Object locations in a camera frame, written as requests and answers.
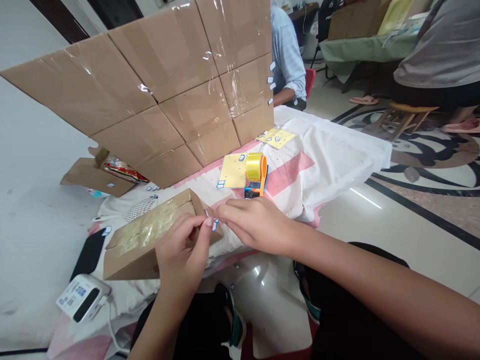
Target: small wooden stool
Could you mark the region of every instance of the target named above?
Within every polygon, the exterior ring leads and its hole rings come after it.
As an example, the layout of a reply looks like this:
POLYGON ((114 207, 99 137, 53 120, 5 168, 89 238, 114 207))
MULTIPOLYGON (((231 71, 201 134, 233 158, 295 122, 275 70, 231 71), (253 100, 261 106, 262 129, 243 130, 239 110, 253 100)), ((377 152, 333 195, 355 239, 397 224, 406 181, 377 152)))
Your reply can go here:
POLYGON ((399 104, 391 101, 385 112, 368 130, 372 134, 376 133, 382 124, 390 125, 395 131, 386 140, 393 142, 405 131, 406 134, 413 134, 424 122, 430 112, 439 107, 414 107, 405 104, 399 104))

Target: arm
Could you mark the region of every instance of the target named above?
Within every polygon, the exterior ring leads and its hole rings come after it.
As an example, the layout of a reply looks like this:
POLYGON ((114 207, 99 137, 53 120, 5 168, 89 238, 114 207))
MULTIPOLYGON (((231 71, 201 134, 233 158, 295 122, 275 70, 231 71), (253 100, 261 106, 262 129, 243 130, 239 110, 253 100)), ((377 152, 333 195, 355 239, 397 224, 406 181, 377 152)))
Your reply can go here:
POLYGON ((155 242, 161 286, 150 315, 128 358, 172 359, 180 324, 199 287, 209 256, 213 219, 181 215, 155 242), (200 227, 194 246, 188 244, 200 227))
POLYGON ((292 21, 287 14, 286 19, 272 31, 273 58, 279 66, 286 85, 273 96, 273 106, 287 103, 295 98, 305 98, 305 66, 300 55, 299 43, 292 21))
POLYGON ((425 356, 480 357, 480 306, 448 287, 288 219, 264 197, 228 200, 218 217, 244 244, 335 281, 425 356))

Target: blue-outlined sticker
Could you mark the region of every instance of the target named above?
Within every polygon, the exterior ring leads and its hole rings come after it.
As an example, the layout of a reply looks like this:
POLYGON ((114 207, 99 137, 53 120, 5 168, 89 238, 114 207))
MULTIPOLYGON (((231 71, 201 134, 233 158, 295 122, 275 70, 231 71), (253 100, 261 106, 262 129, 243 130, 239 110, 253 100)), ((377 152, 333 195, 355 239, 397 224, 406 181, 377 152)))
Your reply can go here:
POLYGON ((105 229, 103 229, 102 236, 107 236, 108 234, 110 234, 111 231, 112 231, 112 227, 110 225, 106 226, 105 229))

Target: hand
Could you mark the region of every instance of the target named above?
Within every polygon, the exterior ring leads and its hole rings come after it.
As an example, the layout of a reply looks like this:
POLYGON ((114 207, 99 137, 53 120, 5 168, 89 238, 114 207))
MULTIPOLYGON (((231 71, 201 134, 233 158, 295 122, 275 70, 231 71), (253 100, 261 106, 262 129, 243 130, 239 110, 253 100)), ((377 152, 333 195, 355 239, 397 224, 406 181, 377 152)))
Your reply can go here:
POLYGON ((159 297, 186 312, 199 287, 209 256, 210 235, 214 219, 187 213, 155 242, 156 260, 160 270, 159 297), (189 239, 200 227, 196 243, 189 239))
POLYGON ((298 228, 301 227, 266 197, 252 200, 229 199, 218 207, 216 214, 242 243, 275 255, 290 255, 292 242, 297 238, 298 228))

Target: yellow card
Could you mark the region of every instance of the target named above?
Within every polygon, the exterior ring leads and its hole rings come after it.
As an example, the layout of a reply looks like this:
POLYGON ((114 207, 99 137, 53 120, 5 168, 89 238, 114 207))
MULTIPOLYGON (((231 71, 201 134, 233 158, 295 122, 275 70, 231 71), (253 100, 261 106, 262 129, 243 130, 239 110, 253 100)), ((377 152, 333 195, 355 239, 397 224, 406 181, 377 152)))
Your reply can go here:
POLYGON ((246 182, 247 153, 228 154, 223 157, 217 189, 244 188, 246 182))
POLYGON ((263 134, 257 136, 255 140, 268 144, 271 147, 280 150, 287 145, 297 134, 283 130, 283 129, 270 129, 263 134))

